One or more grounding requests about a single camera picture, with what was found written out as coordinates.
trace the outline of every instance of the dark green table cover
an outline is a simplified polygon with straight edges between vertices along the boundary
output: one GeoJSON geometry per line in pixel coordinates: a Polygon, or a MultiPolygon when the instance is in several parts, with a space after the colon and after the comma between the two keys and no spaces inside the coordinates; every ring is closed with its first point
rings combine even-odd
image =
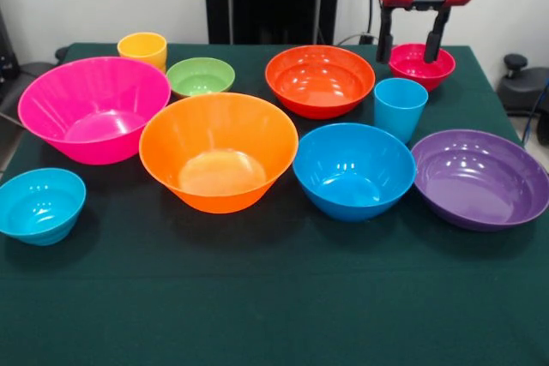
{"type": "MultiPolygon", "coordinates": [[[[170,45],[169,62],[218,57],[232,90],[275,102],[264,80],[283,46],[170,45]]],[[[374,61],[368,46],[350,48],[374,61]]],[[[470,128],[516,141],[468,47],[431,95],[412,143],[470,128]]],[[[116,54],[76,44],[67,60],[116,54]]],[[[387,67],[374,64],[378,79],[387,67]]],[[[337,121],[371,124],[372,96],[337,121]]],[[[299,135],[325,122],[290,115],[299,135]]],[[[434,215],[415,189],[350,225],[288,171],[254,207],[199,213],[137,156],[78,165],[26,133],[4,181],[56,166],[88,187],[67,239],[0,237],[0,365],[547,365],[549,215],[480,234],[434,215]]]]}

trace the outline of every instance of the small pink bowl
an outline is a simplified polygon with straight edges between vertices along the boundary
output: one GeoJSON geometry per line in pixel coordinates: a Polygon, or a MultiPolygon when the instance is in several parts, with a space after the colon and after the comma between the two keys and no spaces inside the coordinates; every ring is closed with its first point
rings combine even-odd
{"type": "Polygon", "coordinates": [[[451,75],[455,69],[455,60],[441,49],[436,62],[425,63],[424,54],[425,45],[422,44],[396,46],[391,52],[389,67],[395,77],[417,81],[430,92],[451,75]]]}
{"type": "Polygon", "coordinates": [[[31,83],[19,118],[33,134],[71,159],[108,165],[139,151],[145,124],[170,99],[154,66],[125,57],[66,63],[31,83]]]}

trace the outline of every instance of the green bowl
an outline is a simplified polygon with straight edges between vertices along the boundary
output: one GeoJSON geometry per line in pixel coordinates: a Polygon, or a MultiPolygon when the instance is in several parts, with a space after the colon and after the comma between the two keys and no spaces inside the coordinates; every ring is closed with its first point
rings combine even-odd
{"type": "Polygon", "coordinates": [[[234,82],[234,69],[219,59],[193,57],[175,63],[166,76],[174,93],[197,96],[229,90],[234,82]]]}

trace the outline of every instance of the blue bowl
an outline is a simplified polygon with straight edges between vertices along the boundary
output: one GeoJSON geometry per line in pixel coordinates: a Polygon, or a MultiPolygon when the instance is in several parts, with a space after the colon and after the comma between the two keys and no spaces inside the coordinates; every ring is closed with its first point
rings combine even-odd
{"type": "Polygon", "coordinates": [[[64,239],[84,206],[86,186],[71,171],[28,171],[0,187],[0,231],[47,246],[64,239]]]}
{"type": "Polygon", "coordinates": [[[397,203],[412,186],[416,165],[393,135],[365,124],[337,123],[299,141],[293,171],[320,210],[358,222],[397,203]]]}

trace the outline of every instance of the plastic bowl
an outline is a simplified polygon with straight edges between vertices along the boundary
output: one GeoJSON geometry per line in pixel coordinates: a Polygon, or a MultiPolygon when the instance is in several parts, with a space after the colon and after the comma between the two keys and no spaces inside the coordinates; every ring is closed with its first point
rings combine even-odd
{"type": "Polygon", "coordinates": [[[84,182],[64,169],[28,171],[0,187],[0,231],[47,246],[64,239],[86,199],[84,182]]]}
{"type": "Polygon", "coordinates": [[[416,172],[401,141],[359,123],[330,124],[305,135],[293,170],[320,210],[347,222],[392,207],[410,189],[416,172]]]}
{"type": "Polygon", "coordinates": [[[108,165],[138,152],[145,124],[168,103],[170,84],[153,66],[124,57],[67,63],[34,81],[19,117],[71,159],[108,165]]]}
{"type": "Polygon", "coordinates": [[[143,131],[145,169],[188,205],[231,213],[253,205],[290,166],[298,132],[269,102],[212,93],[166,107],[143,131]]]}
{"type": "Polygon", "coordinates": [[[172,90],[180,96],[225,92],[234,83],[229,63],[212,57],[193,57],[174,64],[166,73],[172,90]]]}
{"type": "Polygon", "coordinates": [[[407,44],[393,48],[389,67],[395,77],[417,81],[428,92],[436,89],[455,70],[455,60],[447,51],[440,49],[438,59],[425,63],[425,45],[407,44]]]}
{"type": "Polygon", "coordinates": [[[445,130],[412,149],[415,185],[441,218],[473,231],[501,231],[549,205],[546,171],[520,146],[478,130],[445,130]]]}
{"type": "Polygon", "coordinates": [[[273,57],[265,77],[278,100],[309,119],[338,117],[371,91],[376,76],[359,55],[333,46],[300,46],[273,57]]]}

